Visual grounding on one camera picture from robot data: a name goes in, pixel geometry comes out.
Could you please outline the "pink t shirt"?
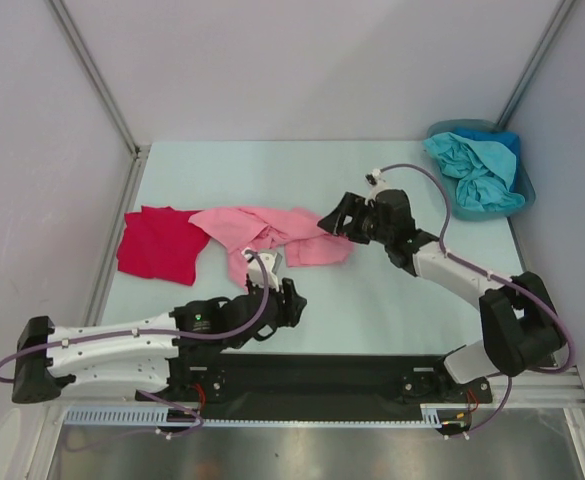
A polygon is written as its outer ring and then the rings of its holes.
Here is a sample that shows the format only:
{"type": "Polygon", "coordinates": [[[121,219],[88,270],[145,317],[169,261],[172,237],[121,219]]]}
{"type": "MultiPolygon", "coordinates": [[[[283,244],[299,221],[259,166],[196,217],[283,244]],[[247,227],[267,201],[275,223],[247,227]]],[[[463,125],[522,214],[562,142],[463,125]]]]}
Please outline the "pink t shirt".
{"type": "Polygon", "coordinates": [[[354,245],[318,227],[320,217],[304,208],[216,207],[200,211],[189,222],[221,244],[227,253],[228,277],[243,288],[247,260],[243,252],[284,249],[289,267],[340,264],[354,245]]]}

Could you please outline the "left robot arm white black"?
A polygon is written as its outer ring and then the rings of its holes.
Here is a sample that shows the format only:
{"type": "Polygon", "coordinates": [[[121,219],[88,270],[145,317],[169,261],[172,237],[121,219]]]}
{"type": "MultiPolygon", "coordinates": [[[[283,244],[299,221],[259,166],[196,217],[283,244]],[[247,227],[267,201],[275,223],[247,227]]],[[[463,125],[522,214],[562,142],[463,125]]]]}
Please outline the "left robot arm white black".
{"type": "Polygon", "coordinates": [[[291,279],[269,289],[247,286],[233,299],[190,301],[116,327],[57,327],[47,316],[33,317],[17,341],[11,399],[36,404],[141,391],[182,399],[192,390],[194,370],[300,322],[307,301],[291,279]]]}

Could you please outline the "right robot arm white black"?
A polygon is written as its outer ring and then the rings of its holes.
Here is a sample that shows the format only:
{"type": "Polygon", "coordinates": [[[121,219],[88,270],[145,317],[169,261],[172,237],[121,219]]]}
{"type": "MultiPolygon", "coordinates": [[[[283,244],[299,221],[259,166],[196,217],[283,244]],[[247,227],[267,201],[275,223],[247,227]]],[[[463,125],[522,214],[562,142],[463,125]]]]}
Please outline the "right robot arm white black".
{"type": "Polygon", "coordinates": [[[381,244],[395,267],[478,311],[481,340],[446,355],[443,370],[433,376],[434,391],[445,401],[458,400],[481,377],[539,371],[543,360],[568,343],[538,275],[504,278],[444,249],[439,237],[417,227],[402,190],[384,190],[372,199],[347,192],[317,225],[353,243],[381,244]]]}

